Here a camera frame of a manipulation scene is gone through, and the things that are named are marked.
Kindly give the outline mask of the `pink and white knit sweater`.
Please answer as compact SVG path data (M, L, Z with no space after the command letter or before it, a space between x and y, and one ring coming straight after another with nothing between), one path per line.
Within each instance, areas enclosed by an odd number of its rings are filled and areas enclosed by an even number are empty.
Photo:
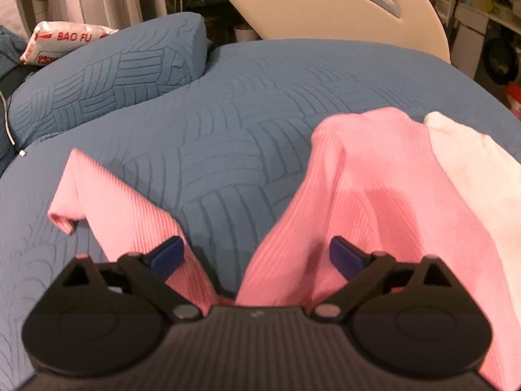
M237 303L311 307L339 290L327 253L335 236L404 261L440 256L492 322L485 376L519 387L520 166L492 138L438 112L423 123L395 108L325 119Z

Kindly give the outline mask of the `blue quilted bedspread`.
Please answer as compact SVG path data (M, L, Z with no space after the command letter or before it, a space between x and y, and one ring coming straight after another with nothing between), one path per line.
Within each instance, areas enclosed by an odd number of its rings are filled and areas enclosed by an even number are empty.
M204 75L147 102L41 136L1 165L1 387L32 375L20 332L78 253L103 260L86 224L67 236L49 204L73 148L177 219L217 290L237 291L298 189L314 127L339 113L432 111L520 154L520 123L436 57L361 41L257 41L219 48Z

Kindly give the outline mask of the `blue quilted pillow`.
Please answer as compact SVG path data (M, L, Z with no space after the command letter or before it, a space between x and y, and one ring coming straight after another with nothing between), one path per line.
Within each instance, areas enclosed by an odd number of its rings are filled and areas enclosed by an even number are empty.
M1 155L201 78L205 22L180 12L129 26L27 77L1 105Z

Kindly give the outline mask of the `white red printed package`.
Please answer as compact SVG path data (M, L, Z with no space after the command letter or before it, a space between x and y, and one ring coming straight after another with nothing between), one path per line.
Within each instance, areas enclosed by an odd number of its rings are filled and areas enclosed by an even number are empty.
M35 26L20 56L23 65L48 65L93 41L112 36L118 29L67 21L41 21Z

